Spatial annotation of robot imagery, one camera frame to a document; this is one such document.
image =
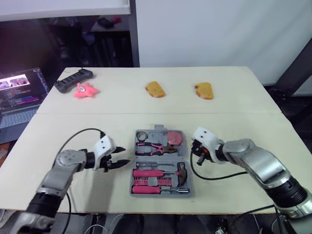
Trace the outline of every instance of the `black cable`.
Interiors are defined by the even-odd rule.
[[[248,215],[248,214],[250,214],[250,213],[257,212],[257,211],[261,211],[261,210],[266,210],[266,209],[273,208],[273,207],[275,207],[275,206],[274,206],[274,205],[270,205],[270,206],[265,206],[265,207],[261,207],[261,208],[258,208],[258,209],[254,209],[254,210],[251,210],[251,211],[247,211],[247,212],[245,212],[245,213],[242,213],[242,214],[240,214],[239,216],[237,216],[237,217],[229,224],[229,228],[230,228],[230,227],[234,227],[234,229],[237,230],[236,227],[234,226],[234,224],[235,224],[235,222],[236,222],[238,219],[240,219],[240,218],[242,218],[242,217],[244,217],[244,216],[246,216],[246,215]]]
[[[239,173],[235,173],[235,174],[231,174],[231,175],[227,175],[227,176],[223,176],[223,177],[216,177],[216,178],[207,178],[207,177],[203,177],[201,175],[199,175],[196,171],[195,171],[195,168],[194,168],[194,165],[193,165],[193,152],[191,151],[191,155],[190,155],[190,164],[191,164],[191,169],[193,171],[193,173],[201,178],[201,179],[204,179],[204,180],[220,180],[220,179],[227,179],[227,178],[231,178],[233,176],[239,176],[239,175],[243,175],[243,174],[248,174],[247,172],[239,172]]]
[[[75,134],[73,134],[70,138],[68,138],[68,140],[67,140],[67,141],[62,145],[62,147],[59,149],[58,154],[63,150],[63,148],[66,146],[66,144],[67,144],[71,139],[73,139],[73,138],[74,138],[75,136],[77,136],[79,133],[82,133],[82,132],[85,132],[85,131],[89,131],[89,130],[95,130],[95,131],[100,132],[100,138],[102,138],[102,137],[105,136],[105,133],[104,133],[102,130],[98,129],[98,128],[85,128],[85,129],[82,129],[82,130],[80,130],[79,132],[76,132]],[[65,227],[64,227],[64,229],[63,229],[62,234],[65,234],[66,229],[67,229],[68,224],[69,224],[70,216],[71,216],[71,214],[72,214],[72,202],[71,202],[71,200],[70,200],[70,197],[69,197],[68,193],[66,193],[66,197],[67,197],[67,199],[68,199],[69,213],[68,213],[67,221],[66,221],[66,224],[65,224]]]
[[[65,224],[65,227],[64,227],[64,229],[63,229],[62,234],[65,234],[66,229],[67,229],[68,224],[69,224],[70,215],[72,214],[72,202],[71,202],[71,200],[70,200],[70,197],[69,197],[68,193],[66,193],[66,197],[67,197],[68,205],[69,205],[69,213],[68,213],[67,221],[66,221],[66,224]]]
[[[58,151],[58,154],[63,150],[63,148],[65,147],[65,145],[71,140],[73,139],[75,136],[77,136],[79,133],[82,133],[82,132],[85,132],[85,131],[89,131],[89,130],[95,130],[95,131],[98,131],[100,132],[100,138],[102,138],[103,136],[105,136],[105,133],[98,129],[98,128],[85,128],[85,129],[82,129],[80,130],[79,132],[76,132],[75,134],[73,134],[70,138],[68,138],[67,141],[65,141],[65,143],[62,145],[62,147],[60,148],[60,150]]]
[[[281,220],[279,219],[278,210],[275,206],[274,208],[275,208],[276,220],[277,220],[278,228],[279,228],[279,234],[282,234],[282,225],[281,225]]]

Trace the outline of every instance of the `laptop screen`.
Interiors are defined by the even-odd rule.
[[[0,110],[12,110],[41,103],[49,88],[39,68],[0,77]]]

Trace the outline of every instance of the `bread slice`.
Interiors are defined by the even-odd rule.
[[[200,98],[206,99],[206,100],[211,100],[214,98],[213,89],[210,83],[208,82],[199,83],[195,85],[195,88],[197,89],[196,94]]]
[[[152,81],[145,87],[145,89],[154,98],[162,98],[163,96],[166,95],[165,91],[162,89],[162,87],[158,84],[157,81]]]

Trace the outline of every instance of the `pink starfish toy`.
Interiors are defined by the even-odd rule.
[[[77,84],[77,91],[74,93],[74,97],[82,98],[82,97],[92,97],[93,94],[96,94],[98,92],[98,89],[93,88],[90,86],[90,83],[84,83],[84,84]]]

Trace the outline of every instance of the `laptop keyboard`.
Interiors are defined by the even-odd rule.
[[[36,113],[37,109],[38,108],[21,111],[17,113],[12,113],[12,114],[3,116],[1,123],[0,123],[0,129],[29,122],[31,118],[34,116],[34,114]]]

